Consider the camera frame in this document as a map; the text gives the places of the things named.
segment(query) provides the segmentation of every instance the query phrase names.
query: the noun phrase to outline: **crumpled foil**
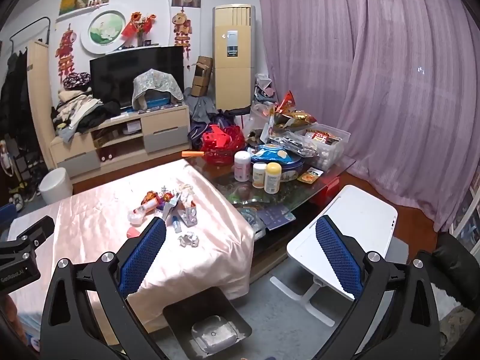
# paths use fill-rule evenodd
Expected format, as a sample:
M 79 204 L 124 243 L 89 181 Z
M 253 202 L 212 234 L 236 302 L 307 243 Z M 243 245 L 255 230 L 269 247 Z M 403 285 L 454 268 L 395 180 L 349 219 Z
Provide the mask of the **crumpled foil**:
M 190 245 L 192 248 L 196 248 L 198 246 L 198 237 L 191 231 L 178 237 L 178 240 L 180 241 L 180 246 L 183 248 L 187 245 Z
M 131 105 L 134 109 L 146 109 L 145 93 L 153 89 L 159 92 L 170 92 L 178 101 L 183 101 L 183 93 L 171 74 L 150 69 L 133 80 L 133 96 Z

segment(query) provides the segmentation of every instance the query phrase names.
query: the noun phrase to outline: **shelf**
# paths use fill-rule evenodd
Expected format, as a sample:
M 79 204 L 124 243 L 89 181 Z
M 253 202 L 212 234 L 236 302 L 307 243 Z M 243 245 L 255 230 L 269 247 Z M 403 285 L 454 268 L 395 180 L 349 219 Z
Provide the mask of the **shelf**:
M 64 13 L 63 15 L 59 15 L 55 19 L 55 22 L 59 23 L 60 21 L 70 19 L 71 17 L 80 16 L 80 15 L 83 15 L 84 13 L 88 13 L 88 12 L 93 12 L 95 9 L 98 9 L 100 7 L 104 7 L 105 5 L 108 5 L 108 4 L 109 3 L 103 3 L 103 4 L 100 4 L 100 5 L 95 5 L 94 7 L 92 6 L 92 7 L 75 9 L 72 12 L 67 12 L 67 13 Z
M 112 165 L 116 162 L 128 160 L 131 157 L 136 157 L 138 155 L 145 155 L 145 154 L 147 154 L 147 150 L 145 150 L 144 148 L 134 150 L 134 151 L 129 151 L 128 153 L 117 155 L 113 157 L 111 160 L 101 162 L 100 167 L 108 167 L 109 165 Z
M 141 119 L 143 117 L 149 117 L 149 116 L 168 113 L 168 112 L 172 112 L 172 111 L 178 111 L 179 109 L 184 109 L 184 110 L 186 110 L 186 112 L 188 112 L 188 106 L 185 105 L 183 102 L 181 102 L 180 104 L 181 105 L 179 105 L 177 107 L 159 109 L 157 111 L 146 112 L 144 114 L 139 114 L 138 111 L 129 112 L 128 116 L 114 117 L 113 120 L 112 119 L 107 119 L 102 124 L 98 125 L 97 127 L 93 127 L 88 131 L 89 132 L 97 131 L 97 130 L 101 130 L 105 127 L 110 127 L 110 126 L 114 126 L 114 125 L 117 125 L 117 124 L 131 122 L 131 121 L 134 121 L 134 120 Z
M 141 132 L 137 132 L 135 134 L 130 134 L 130 135 L 122 134 L 118 138 L 109 140 L 107 143 L 102 145 L 102 148 L 107 147 L 107 146 L 111 146 L 111 145 L 116 145 L 117 143 L 125 142 L 126 140 L 131 140 L 131 139 L 141 138 L 141 137 L 143 137 L 143 133 L 141 133 Z

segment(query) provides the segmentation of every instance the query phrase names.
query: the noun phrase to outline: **pile of clothes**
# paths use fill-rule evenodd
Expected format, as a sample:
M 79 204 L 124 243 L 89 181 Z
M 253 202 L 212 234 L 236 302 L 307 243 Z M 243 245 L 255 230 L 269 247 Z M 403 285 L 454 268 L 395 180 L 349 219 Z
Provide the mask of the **pile of clothes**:
M 255 100 L 260 103 L 275 103 L 275 89 L 272 87 L 272 79 L 265 74 L 255 74 L 255 78 Z
M 193 149 L 200 150 L 202 146 L 202 135 L 204 132 L 211 132 L 210 126 L 217 125 L 220 128 L 235 125 L 235 117 L 248 115 L 250 106 L 230 111 L 217 110 L 213 100 L 208 96 L 192 96 L 191 88 L 186 88 L 183 94 L 185 104 L 190 112 L 190 138 Z
M 89 84 L 90 74 L 70 73 L 63 80 L 64 90 L 58 93 L 57 107 L 52 107 L 55 134 L 65 143 L 71 141 L 75 132 L 83 134 L 105 120 L 120 115 L 119 104 L 114 101 L 104 104 L 94 99 Z
M 0 136 L 15 139 L 19 148 L 40 152 L 33 125 L 27 84 L 27 52 L 13 53 L 0 93 Z

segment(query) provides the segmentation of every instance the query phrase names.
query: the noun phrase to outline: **white supplement bottle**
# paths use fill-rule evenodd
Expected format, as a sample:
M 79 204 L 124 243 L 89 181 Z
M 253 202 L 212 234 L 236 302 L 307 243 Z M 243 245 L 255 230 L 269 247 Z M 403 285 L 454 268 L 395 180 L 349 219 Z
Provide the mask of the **white supplement bottle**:
M 237 151 L 234 157 L 233 174 L 235 180 L 245 182 L 250 179 L 251 156 L 247 151 Z
M 280 189 L 280 179 L 282 178 L 282 167 L 279 163 L 270 162 L 265 169 L 265 184 L 263 189 L 266 193 L 277 193 Z
M 265 186 L 265 169 L 267 164 L 265 162 L 257 162 L 253 165 L 253 183 L 255 188 L 263 188 Z

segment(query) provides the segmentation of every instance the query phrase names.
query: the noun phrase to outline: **wall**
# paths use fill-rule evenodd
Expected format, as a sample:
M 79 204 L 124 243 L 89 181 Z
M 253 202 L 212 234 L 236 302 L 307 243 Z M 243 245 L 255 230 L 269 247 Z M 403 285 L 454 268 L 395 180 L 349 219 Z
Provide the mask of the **wall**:
M 173 45 L 173 23 L 171 18 L 180 11 L 179 7 L 170 7 L 171 0 L 110 0 L 111 3 L 121 2 L 126 5 L 131 12 L 136 10 L 143 14 L 154 13 L 157 15 L 157 22 L 152 28 L 147 39 L 151 39 L 152 43 L 159 43 L 160 45 Z M 2 40 L 3 47 L 0 55 L 0 83 L 3 83 L 6 71 L 7 60 L 11 53 L 11 45 L 8 41 L 10 35 L 20 30 L 23 26 L 31 23 L 41 16 L 48 16 L 52 20 L 52 28 L 50 35 L 50 61 L 49 73 L 50 83 L 52 88 L 52 102 L 54 105 L 58 103 L 56 96 L 60 88 L 60 80 L 58 77 L 58 59 L 55 57 L 55 51 L 59 46 L 62 34 L 67 30 L 70 24 L 77 34 L 77 40 L 73 43 L 73 56 L 75 63 L 75 71 L 89 71 L 89 60 L 98 55 L 93 55 L 87 52 L 81 43 L 82 29 L 88 25 L 89 13 L 82 14 L 76 17 L 71 17 L 55 23 L 58 17 L 60 0 L 40 0 L 32 5 L 30 8 L 22 12 L 18 17 L 9 20 L 8 24 L 0 31 L 0 40 Z M 191 20 L 193 33 L 191 37 L 191 52 L 190 58 L 185 60 L 185 86 L 191 86 L 193 79 L 194 68 L 191 67 L 198 58 L 202 56 L 212 56 L 212 18 L 213 8 L 217 5 L 243 3 L 252 4 L 256 7 L 256 71 L 267 73 L 265 51 L 263 47 L 263 34 L 261 26 L 261 10 L 259 0 L 202 0 L 202 7 L 185 8 L 187 17 Z M 28 30 L 22 32 L 14 38 L 14 51 L 24 50 L 26 44 L 30 39 L 43 38 L 46 40 L 46 25 L 45 22 L 40 22 Z

